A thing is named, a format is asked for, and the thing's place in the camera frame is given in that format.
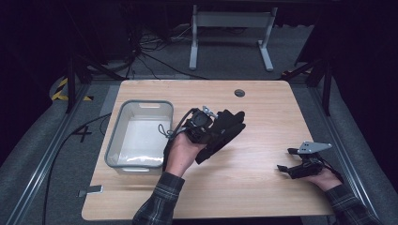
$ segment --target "person's right hand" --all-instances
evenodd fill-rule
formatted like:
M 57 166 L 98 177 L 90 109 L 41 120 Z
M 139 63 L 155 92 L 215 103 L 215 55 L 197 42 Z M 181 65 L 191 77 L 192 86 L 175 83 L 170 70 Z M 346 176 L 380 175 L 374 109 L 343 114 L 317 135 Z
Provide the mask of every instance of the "person's right hand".
M 311 175 L 300 178 L 301 180 L 309 181 L 316 184 L 323 191 L 327 191 L 343 183 L 336 177 L 329 169 L 324 168 L 318 175 Z

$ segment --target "person's left hand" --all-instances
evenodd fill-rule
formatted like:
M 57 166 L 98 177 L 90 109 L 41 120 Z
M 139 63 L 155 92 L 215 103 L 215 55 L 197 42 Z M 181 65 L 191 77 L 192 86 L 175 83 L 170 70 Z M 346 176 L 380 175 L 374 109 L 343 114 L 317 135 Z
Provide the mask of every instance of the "person's left hand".
M 205 144 L 192 143 L 184 132 L 179 133 L 173 140 L 165 171 L 181 177 L 205 147 Z

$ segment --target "metal bracket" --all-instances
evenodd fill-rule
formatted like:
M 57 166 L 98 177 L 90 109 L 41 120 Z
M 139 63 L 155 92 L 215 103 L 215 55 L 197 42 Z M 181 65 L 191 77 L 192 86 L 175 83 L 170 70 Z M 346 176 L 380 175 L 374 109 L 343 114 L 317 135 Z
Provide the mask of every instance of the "metal bracket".
M 79 190 L 77 192 L 77 196 L 76 197 L 82 198 L 82 197 L 84 197 L 85 195 L 88 195 L 88 194 L 102 193 L 102 191 L 103 191 L 103 186 L 102 185 L 90 186 L 90 187 L 88 187 L 88 189 Z
M 331 148 L 330 143 L 303 142 L 298 150 L 298 154 L 312 154 Z

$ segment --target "clear plastic bin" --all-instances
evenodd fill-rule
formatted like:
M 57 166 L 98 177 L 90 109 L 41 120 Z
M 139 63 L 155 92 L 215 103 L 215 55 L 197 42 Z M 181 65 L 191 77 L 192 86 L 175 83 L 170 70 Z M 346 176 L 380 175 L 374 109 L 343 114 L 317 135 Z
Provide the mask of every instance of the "clear plastic bin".
M 173 105 L 168 101 L 125 102 L 105 154 L 105 162 L 119 173 L 161 174 L 168 139 L 159 132 L 171 129 Z

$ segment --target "plaid shirt sleeve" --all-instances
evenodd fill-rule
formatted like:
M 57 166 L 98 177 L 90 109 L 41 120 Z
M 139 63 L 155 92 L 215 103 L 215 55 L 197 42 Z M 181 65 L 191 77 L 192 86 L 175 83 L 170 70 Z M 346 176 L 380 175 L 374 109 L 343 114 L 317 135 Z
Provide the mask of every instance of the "plaid shirt sleeve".
M 345 186 L 340 185 L 325 192 L 339 225 L 381 224 L 366 206 Z
M 171 225 L 179 191 L 184 179 L 164 172 L 151 197 L 141 206 L 132 219 L 133 225 Z

